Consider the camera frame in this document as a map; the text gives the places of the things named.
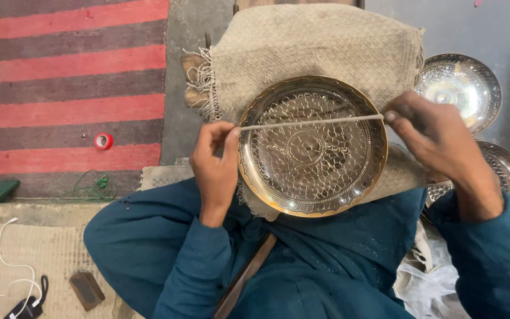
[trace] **shiny metal bowl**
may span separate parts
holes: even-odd
[[[434,103],[456,105],[471,134],[490,126],[501,107],[495,75],[483,63],[462,54],[426,59],[416,93]]]
[[[296,77],[261,93],[240,126],[378,114],[357,89],[332,78]],[[387,158],[382,120],[255,129],[240,135],[239,169],[269,206],[301,217],[337,214],[357,204]]]
[[[485,161],[491,166],[495,174],[499,176],[501,188],[510,195],[510,152],[493,143],[477,141]],[[429,196],[426,199],[426,206],[429,207],[443,194],[454,187],[451,182],[442,183],[429,187]]]

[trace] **burlap sack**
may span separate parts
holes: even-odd
[[[344,4],[298,4],[239,11],[219,43],[202,56],[196,89],[209,91],[202,107],[207,121],[238,123],[245,107],[270,85],[319,75],[348,83],[382,111],[411,90],[424,64],[422,30]],[[425,185],[420,165],[395,146],[374,190],[363,201]],[[241,197],[257,216],[278,211],[240,182]]]

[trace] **red striped rug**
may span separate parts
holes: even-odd
[[[21,181],[15,196],[69,197],[91,169],[123,195],[158,165],[168,1],[0,0],[0,180]],[[111,149],[94,148],[100,132]]]

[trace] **white charging cable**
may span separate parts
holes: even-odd
[[[8,224],[12,223],[12,222],[15,222],[17,221],[18,218],[17,217],[13,217],[10,221],[6,222],[2,227],[1,227],[1,230],[0,230],[0,246],[1,246],[1,234],[3,234],[4,232],[4,228],[5,226],[7,226]],[[35,270],[33,269],[33,267],[29,266],[29,265],[11,265],[9,263],[6,263],[3,259],[3,257],[1,257],[1,248],[0,248],[0,260],[2,263],[4,263],[6,266],[10,266],[10,267],[26,267],[26,268],[29,268],[31,270],[31,273],[33,274],[33,279],[18,279],[16,281],[13,281],[12,283],[10,283],[9,285],[7,285],[7,290],[9,290],[9,287],[14,284],[14,283],[18,283],[18,282],[21,282],[21,281],[28,281],[31,283],[31,288],[29,289],[29,294],[27,295],[27,299],[25,300],[25,303],[23,304],[23,308],[21,308],[21,311],[19,311],[15,316],[18,316],[20,315],[23,310],[25,309],[25,307],[27,306],[27,301],[29,301],[29,297],[31,296],[31,293],[33,292],[33,286],[36,286],[37,289],[39,290],[40,292],[40,297],[35,300],[32,304],[33,307],[36,307],[39,302],[41,301],[41,299],[43,298],[42,296],[42,293],[43,291],[41,290],[41,287],[39,286],[39,284],[37,284],[35,282]],[[0,294],[0,297],[5,297],[7,296],[7,294]]]

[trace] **teal sleeve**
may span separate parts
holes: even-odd
[[[510,196],[503,198],[503,213],[480,223],[458,221],[454,192],[429,209],[460,275],[458,296],[473,319],[510,318]]]
[[[194,218],[153,318],[211,318],[221,297],[222,272],[230,256],[227,231],[204,226]]]

